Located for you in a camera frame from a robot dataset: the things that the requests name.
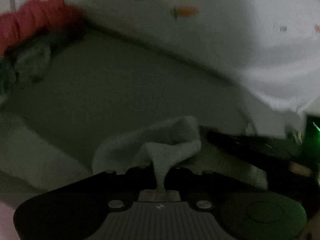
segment green light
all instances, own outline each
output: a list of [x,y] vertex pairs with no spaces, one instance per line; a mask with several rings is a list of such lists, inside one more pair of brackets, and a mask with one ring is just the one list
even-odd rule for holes
[[313,125],[318,129],[318,131],[320,132],[320,128],[315,124],[315,122],[313,122]]

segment red cloth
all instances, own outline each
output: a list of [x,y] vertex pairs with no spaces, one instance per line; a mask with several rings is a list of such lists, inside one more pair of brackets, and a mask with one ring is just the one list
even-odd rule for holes
[[0,15],[0,56],[9,46],[32,38],[40,30],[71,27],[81,18],[81,12],[64,0],[30,0],[18,11]]

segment pink fabric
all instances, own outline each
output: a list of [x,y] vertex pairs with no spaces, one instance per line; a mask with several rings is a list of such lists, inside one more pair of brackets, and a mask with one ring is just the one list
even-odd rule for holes
[[20,240],[13,225],[14,208],[0,202],[0,240]]
[[32,38],[40,30],[62,29],[81,18],[81,12],[64,0],[30,0],[18,11],[0,15],[0,56],[9,46]]

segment dark green surface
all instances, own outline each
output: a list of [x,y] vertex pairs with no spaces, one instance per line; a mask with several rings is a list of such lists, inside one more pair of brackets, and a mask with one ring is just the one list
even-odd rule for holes
[[290,240],[307,216],[298,202],[276,193],[237,193],[221,207],[220,220],[239,239]]

